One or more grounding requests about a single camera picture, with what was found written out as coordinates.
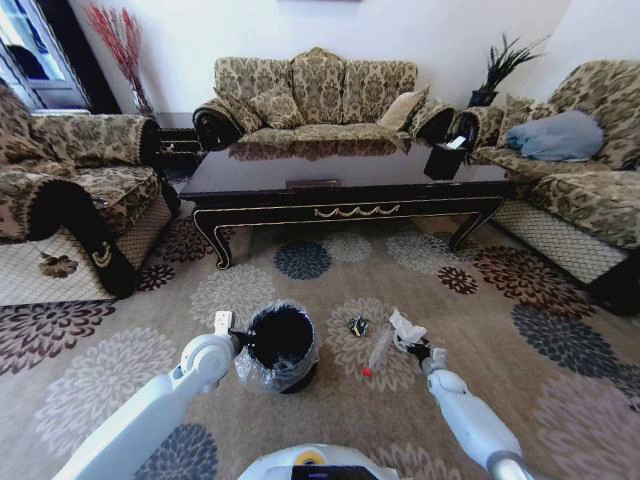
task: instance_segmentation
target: black coffee table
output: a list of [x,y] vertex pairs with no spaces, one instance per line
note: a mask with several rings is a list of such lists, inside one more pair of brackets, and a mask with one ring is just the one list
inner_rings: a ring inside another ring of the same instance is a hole
[[409,140],[241,142],[209,153],[180,197],[196,203],[194,222],[220,269],[231,264],[227,226],[467,214],[451,237],[456,251],[526,181],[430,153]]

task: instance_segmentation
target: door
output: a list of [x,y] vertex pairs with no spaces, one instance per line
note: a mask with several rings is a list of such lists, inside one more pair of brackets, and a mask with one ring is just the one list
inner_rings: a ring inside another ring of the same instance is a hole
[[89,102],[33,0],[0,0],[0,76],[32,109]]

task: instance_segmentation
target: vase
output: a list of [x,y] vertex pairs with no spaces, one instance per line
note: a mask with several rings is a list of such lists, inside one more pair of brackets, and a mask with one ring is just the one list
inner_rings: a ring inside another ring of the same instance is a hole
[[471,98],[469,99],[469,107],[488,107],[496,98],[498,92],[494,90],[473,90],[471,92]]
[[151,107],[149,100],[147,100],[147,96],[144,93],[144,88],[142,88],[140,79],[138,77],[133,77],[129,80],[129,85],[131,86],[131,92],[133,93],[133,104],[136,106],[138,113],[146,117],[153,117],[153,108]]

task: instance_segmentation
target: trash can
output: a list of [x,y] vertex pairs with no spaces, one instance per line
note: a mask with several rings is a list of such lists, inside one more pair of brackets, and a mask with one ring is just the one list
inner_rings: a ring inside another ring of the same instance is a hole
[[253,390],[295,393],[316,373],[318,348],[309,315],[276,302],[257,312],[247,329],[248,345],[236,357],[238,377]]

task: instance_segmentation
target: patterned sofa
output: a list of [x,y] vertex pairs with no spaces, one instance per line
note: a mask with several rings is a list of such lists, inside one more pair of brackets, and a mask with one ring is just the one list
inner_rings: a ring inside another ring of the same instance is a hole
[[0,85],[0,305],[130,295],[177,213],[135,115],[32,116]]
[[590,114],[605,145],[588,161],[546,162],[495,147],[504,112],[474,107],[473,159],[502,165],[534,182],[505,203],[495,221],[588,285],[600,303],[640,311],[640,62],[592,61],[576,68],[549,104]]
[[321,140],[376,140],[390,135],[444,138],[454,109],[426,100],[406,131],[393,132],[375,122],[395,98],[413,91],[418,69],[404,61],[343,60],[313,48],[293,60],[224,57],[215,63],[215,87],[249,100],[280,84],[291,88],[305,125],[295,130],[260,128],[246,134],[223,102],[214,98],[199,107],[193,122],[207,150],[235,141],[286,143]]

